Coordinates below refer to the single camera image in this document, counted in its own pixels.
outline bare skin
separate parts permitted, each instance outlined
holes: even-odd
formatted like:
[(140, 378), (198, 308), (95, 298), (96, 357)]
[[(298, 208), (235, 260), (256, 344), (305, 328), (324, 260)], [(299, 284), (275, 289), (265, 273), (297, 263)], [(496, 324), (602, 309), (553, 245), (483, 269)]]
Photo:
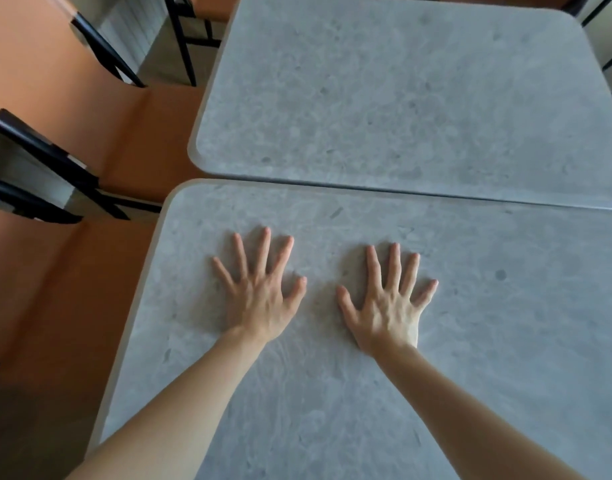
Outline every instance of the bare skin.
[(346, 324), (360, 349), (375, 359), (419, 414), (457, 475), (462, 480), (582, 480), (439, 373), (417, 351), (419, 319), (439, 285), (431, 281), (411, 301), (419, 254), (411, 256), (401, 280), (399, 245), (393, 244), (385, 287), (373, 246), (367, 248), (366, 256), (369, 283), (363, 308), (353, 306), (345, 288), (337, 290)]
[(290, 296), (281, 294), (281, 277), (294, 244), (292, 237), (270, 273), (266, 273), (270, 229), (264, 230), (254, 271), (249, 269), (239, 234), (234, 235), (234, 242), (238, 282), (219, 258), (214, 258), (229, 295), (228, 331), (101, 444), (69, 480), (195, 478), (239, 382), (263, 347), (286, 328), (306, 294), (306, 278), (297, 281)]

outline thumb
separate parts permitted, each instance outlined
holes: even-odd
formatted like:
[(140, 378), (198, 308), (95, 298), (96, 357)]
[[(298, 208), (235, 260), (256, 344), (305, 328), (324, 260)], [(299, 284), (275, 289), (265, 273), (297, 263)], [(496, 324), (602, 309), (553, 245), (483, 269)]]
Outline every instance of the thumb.
[(357, 309), (353, 305), (353, 300), (350, 298), (350, 293), (343, 286), (337, 287), (337, 301), (339, 308), (342, 309), (344, 320), (349, 327), (357, 323)]
[(292, 315), (297, 313), (301, 300), (306, 295), (307, 281), (306, 276), (302, 276), (299, 280), (297, 280), (294, 287), (292, 287), (292, 291), (288, 295), (288, 298), (286, 298), (284, 301), (286, 308)]

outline person's right arm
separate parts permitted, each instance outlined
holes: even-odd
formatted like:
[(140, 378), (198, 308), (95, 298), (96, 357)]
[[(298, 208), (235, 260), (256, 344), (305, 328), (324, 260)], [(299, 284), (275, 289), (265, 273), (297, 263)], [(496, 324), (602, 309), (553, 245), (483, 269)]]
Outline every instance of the person's right arm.
[(399, 245), (390, 250), (385, 287), (374, 247), (367, 248), (368, 290), (361, 310), (339, 287), (339, 305), (359, 347), (424, 421), (462, 480), (582, 480), (427, 362), (417, 350), (419, 318), (437, 290), (433, 280), (411, 301), (419, 254), (401, 280)]

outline forearm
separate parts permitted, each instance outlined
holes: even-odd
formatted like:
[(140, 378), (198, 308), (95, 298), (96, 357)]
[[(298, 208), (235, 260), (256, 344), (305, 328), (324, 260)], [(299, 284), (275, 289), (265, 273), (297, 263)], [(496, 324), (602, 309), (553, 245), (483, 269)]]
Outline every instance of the forearm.
[(193, 479), (263, 342), (235, 328), (104, 442), (69, 477)]
[(441, 375), (414, 347), (376, 358), (462, 480), (582, 479)]

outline finger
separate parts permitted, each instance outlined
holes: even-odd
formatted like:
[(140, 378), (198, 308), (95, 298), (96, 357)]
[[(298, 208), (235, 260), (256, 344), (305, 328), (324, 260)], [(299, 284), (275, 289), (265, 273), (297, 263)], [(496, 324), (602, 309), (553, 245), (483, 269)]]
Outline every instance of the finger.
[(241, 240), (241, 236), (235, 233), (233, 236), (235, 241), (235, 251), (237, 252), (237, 262), (239, 263), (239, 275), (241, 278), (248, 277), (248, 261), (246, 259), (246, 251), (244, 250), (244, 241)]
[(255, 274), (257, 276), (265, 276), (265, 268), (268, 263), (268, 251), (270, 250), (270, 228), (263, 228), (262, 243), (259, 244), (259, 252), (257, 253), (257, 268)]
[(286, 308), (293, 315), (297, 313), (297, 309), (301, 304), (301, 300), (306, 295), (307, 283), (308, 280), (306, 279), (306, 276), (302, 276), (295, 283), (294, 287), (292, 288), (292, 291), (288, 295), (288, 298), (284, 300)]
[(290, 259), (290, 253), (292, 253), (292, 247), (295, 244), (295, 239), (292, 235), (288, 236), (286, 243), (283, 245), (281, 251), (279, 251), (279, 256), (277, 257), (277, 262), (274, 264), (272, 268), (271, 274), (276, 278), (281, 280), (283, 276), (283, 272), (286, 269), (286, 265), (288, 264), (288, 259)]
[(214, 264), (217, 274), (219, 274), (219, 277), (221, 278), (221, 281), (223, 281), (226, 289), (231, 293), (234, 292), (235, 282), (233, 281), (232, 276), (230, 276), (228, 269), (226, 269), (221, 260), (216, 256), (212, 258), (212, 263)]
[(428, 283), (428, 286), (422, 292), (422, 294), (415, 299), (413, 305), (416, 306), (420, 312), (424, 311), (424, 308), (431, 302), (438, 286), (439, 282), (437, 280), (432, 280), (430, 283)]
[(388, 271), (388, 282), (386, 288), (394, 292), (399, 291), (399, 280), (401, 279), (401, 254), (399, 244), (395, 242), (390, 246), (390, 269)]
[(350, 298), (350, 293), (343, 286), (337, 287), (337, 302), (339, 303), (339, 308), (341, 308), (342, 314), (344, 315), (346, 325), (351, 328), (357, 323), (358, 312), (353, 305), (353, 300)]
[(380, 260), (377, 259), (375, 246), (368, 246), (366, 248), (366, 265), (368, 266), (368, 286), (381, 290), (382, 267), (380, 266)]
[(419, 254), (414, 253), (410, 256), (408, 265), (406, 266), (404, 280), (401, 283), (401, 294), (408, 299), (410, 299), (410, 296), (413, 294), (413, 288), (415, 287), (415, 282), (417, 281), (417, 270), (419, 269), (420, 259)]

